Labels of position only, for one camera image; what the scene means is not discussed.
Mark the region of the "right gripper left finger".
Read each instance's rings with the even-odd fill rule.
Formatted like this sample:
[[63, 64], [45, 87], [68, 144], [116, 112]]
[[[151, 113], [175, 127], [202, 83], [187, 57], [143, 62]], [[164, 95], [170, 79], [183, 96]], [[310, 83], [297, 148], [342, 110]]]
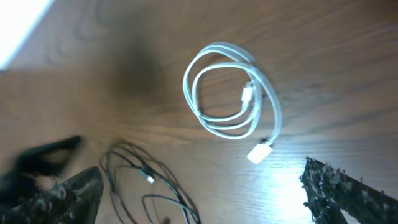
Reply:
[[51, 189], [31, 186], [19, 193], [1, 186], [1, 223], [82, 223], [96, 221], [104, 190], [98, 167], [92, 166]]

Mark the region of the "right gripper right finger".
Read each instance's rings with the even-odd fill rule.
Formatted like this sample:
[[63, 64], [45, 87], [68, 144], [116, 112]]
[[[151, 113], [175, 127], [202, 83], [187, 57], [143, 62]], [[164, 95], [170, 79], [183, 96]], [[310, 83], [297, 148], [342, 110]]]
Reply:
[[307, 157], [300, 181], [307, 195], [303, 204], [315, 223], [346, 223], [342, 212], [360, 224], [397, 223], [396, 199], [328, 163]]

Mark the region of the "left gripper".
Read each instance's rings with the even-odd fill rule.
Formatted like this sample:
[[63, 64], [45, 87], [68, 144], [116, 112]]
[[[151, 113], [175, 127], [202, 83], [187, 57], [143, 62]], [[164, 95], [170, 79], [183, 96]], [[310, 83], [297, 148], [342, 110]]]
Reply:
[[60, 175], [82, 144], [83, 137], [75, 135], [23, 151], [1, 176], [1, 198], [20, 199], [36, 194], [37, 178]]

